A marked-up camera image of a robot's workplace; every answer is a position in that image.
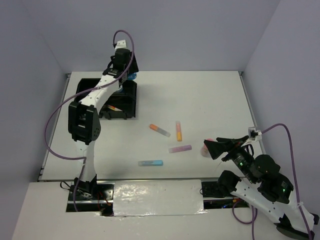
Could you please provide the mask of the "blue round tape tin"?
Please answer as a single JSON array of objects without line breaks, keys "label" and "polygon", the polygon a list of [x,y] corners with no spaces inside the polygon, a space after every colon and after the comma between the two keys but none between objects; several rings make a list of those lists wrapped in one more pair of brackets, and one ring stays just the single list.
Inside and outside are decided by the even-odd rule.
[{"label": "blue round tape tin", "polygon": [[123,91],[123,87],[121,86],[117,91],[116,93],[121,93]]},{"label": "blue round tape tin", "polygon": [[128,81],[133,81],[133,80],[135,80],[137,78],[137,73],[135,72],[135,73],[131,73],[131,74],[129,74],[128,76],[127,76],[127,80]]}]

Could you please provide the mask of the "orange thin pen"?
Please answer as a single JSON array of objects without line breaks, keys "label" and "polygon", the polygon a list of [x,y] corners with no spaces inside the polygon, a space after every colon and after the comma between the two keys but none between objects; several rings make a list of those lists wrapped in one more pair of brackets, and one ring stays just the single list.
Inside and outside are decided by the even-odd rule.
[{"label": "orange thin pen", "polygon": [[122,110],[117,108],[117,107],[114,107],[112,105],[107,105],[107,108],[110,109],[110,110],[113,110],[115,112],[121,112]]}]

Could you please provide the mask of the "purple pink highlighter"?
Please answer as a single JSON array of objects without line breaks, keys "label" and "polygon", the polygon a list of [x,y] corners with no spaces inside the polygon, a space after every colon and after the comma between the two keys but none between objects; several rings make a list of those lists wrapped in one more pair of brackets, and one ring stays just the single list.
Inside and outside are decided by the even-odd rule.
[{"label": "purple pink highlighter", "polygon": [[168,149],[168,152],[170,154],[173,154],[173,153],[179,153],[179,152],[190,151],[190,150],[192,150],[191,145],[182,145],[182,146],[171,147]]}]

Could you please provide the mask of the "orange capped highlighter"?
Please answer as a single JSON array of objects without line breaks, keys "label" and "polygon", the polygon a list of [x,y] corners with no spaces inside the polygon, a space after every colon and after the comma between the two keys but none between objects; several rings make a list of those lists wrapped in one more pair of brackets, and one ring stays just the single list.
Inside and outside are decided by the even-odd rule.
[{"label": "orange capped highlighter", "polygon": [[170,134],[168,131],[166,131],[166,130],[164,130],[164,129],[162,129],[162,128],[154,125],[154,124],[150,124],[150,125],[149,125],[149,128],[150,128],[151,130],[153,130],[153,131],[161,134],[161,135],[164,135],[164,136],[168,137],[168,138],[171,136],[171,134]]}]

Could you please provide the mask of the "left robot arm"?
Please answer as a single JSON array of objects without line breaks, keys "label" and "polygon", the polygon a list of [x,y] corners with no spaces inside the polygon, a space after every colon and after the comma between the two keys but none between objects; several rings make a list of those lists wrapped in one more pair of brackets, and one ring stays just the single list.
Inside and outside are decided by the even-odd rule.
[{"label": "left robot arm", "polygon": [[101,133],[100,110],[128,79],[128,75],[138,71],[133,52],[123,47],[116,48],[95,89],[80,101],[69,104],[68,132],[75,141],[77,154],[85,157],[80,176],[74,179],[74,192],[79,192],[88,200],[98,193],[94,148]]}]

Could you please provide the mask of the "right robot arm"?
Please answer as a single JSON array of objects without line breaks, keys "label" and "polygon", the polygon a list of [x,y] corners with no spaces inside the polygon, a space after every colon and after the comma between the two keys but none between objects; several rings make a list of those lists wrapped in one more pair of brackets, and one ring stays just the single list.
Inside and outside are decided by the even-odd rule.
[{"label": "right robot arm", "polygon": [[280,173],[281,167],[271,156],[252,155],[253,141],[247,135],[238,139],[218,137],[204,141],[212,159],[226,154],[221,160],[232,161],[245,179],[224,170],[217,183],[204,188],[202,193],[213,190],[222,197],[238,197],[266,215],[283,235],[295,240],[314,239],[313,227],[319,223],[319,216],[302,206],[296,187]]}]

